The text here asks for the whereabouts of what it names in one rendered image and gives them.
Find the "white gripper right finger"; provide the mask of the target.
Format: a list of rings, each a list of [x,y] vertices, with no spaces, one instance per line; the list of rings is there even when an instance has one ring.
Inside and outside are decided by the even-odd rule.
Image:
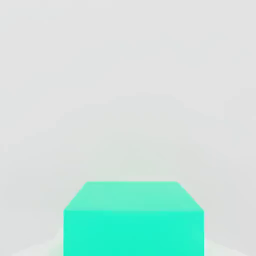
[[[209,239],[204,241],[204,256],[240,256],[240,253]]]

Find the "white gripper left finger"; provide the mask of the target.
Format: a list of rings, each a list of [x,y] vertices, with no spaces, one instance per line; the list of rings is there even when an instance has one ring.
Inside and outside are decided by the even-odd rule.
[[[54,238],[41,244],[32,245],[11,256],[64,256],[63,230],[60,229]]]

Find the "small turquoise cube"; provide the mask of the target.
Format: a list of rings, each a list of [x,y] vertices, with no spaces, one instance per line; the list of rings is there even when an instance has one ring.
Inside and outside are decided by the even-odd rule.
[[[88,181],[63,212],[63,256],[204,254],[204,211],[175,181]]]

